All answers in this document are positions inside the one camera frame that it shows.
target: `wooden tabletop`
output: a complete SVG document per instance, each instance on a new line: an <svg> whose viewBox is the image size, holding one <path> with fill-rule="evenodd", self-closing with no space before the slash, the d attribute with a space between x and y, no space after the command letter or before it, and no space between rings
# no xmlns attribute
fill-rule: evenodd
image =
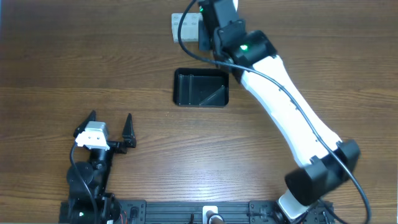
<svg viewBox="0 0 398 224"><path fill-rule="evenodd" d="M188 3L2 1L0 222L58 221L72 133L91 110L115 140L133 115L137 148L114 158L108 185L117 198L276 200L286 191L284 175L297 167L290 149L232 77L225 108L174 105L176 68L213 67L173 43L171 14ZM325 124L361 146L354 174L373 223L395 223L398 1L242 0L239 14L268 35ZM351 182L326 199L342 218L364 220Z"/></svg>

